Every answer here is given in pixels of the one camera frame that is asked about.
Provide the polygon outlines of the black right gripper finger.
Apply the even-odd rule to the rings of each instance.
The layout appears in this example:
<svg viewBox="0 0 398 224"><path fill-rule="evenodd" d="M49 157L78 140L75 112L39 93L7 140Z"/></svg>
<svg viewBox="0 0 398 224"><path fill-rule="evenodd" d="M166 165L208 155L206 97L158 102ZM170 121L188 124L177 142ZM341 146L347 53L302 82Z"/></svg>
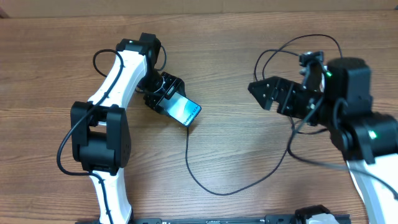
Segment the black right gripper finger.
<svg viewBox="0 0 398 224"><path fill-rule="evenodd" d="M279 92L278 82L280 77L270 77L264 80L252 82L248 86L248 91L253 95L274 95Z"/></svg>
<svg viewBox="0 0 398 224"><path fill-rule="evenodd" d="M253 93L252 95L264 110L270 110L278 94L278 92L273 92L268 95L265 93Z"/></svg>

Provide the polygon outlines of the Samsung Galaxy smartphone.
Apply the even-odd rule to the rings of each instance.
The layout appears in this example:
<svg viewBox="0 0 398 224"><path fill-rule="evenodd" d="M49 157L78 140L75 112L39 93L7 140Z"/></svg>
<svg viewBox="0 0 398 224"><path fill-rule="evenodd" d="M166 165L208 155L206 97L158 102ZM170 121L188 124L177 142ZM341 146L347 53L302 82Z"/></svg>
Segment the Samsung Galaxy smartphone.
<svg viewBox="0 0 398 224"><path fill-rule="evenodd" d="M171 99L164 99L162 102L169 116L186 127L191 125L201 111L200 105L179 93L174 93Z"/></svg>

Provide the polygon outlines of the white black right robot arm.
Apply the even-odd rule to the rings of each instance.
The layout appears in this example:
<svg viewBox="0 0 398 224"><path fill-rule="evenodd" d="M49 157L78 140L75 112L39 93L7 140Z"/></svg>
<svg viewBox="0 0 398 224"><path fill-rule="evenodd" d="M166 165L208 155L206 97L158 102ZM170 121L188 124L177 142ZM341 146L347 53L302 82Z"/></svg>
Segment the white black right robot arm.
<svg viewBox="0 0 398 224"><path fill-rule="evenodd" d="M302 83L281 77L252 82L249 92L269 110L322 125L342 153L344 165L312 161L287 152L296 160L344 170L359 192L370 223L397 223L397 120L372 111L371 69L360 58L343 57L323 63L322 57L300 56Z"/></svg>

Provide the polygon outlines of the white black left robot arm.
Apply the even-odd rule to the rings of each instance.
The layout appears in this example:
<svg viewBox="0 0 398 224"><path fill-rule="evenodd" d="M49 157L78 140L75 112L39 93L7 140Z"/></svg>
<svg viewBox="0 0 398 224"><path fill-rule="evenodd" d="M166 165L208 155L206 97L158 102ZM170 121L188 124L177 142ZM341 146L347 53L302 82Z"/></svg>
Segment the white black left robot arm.
<svg viewBox="0 0 398 224"><path fill-rule="evenodd" d="M88 101L74 102L71 130L74 160L95 186L98 223L129 223L132 205L127 199L124 168L132 151L127 107L135 93L158 114L176 119L189 102L182 79L156 68L161 41L142 33L139 40L123 39L111 50L115 61L104 82Z"/></svg>

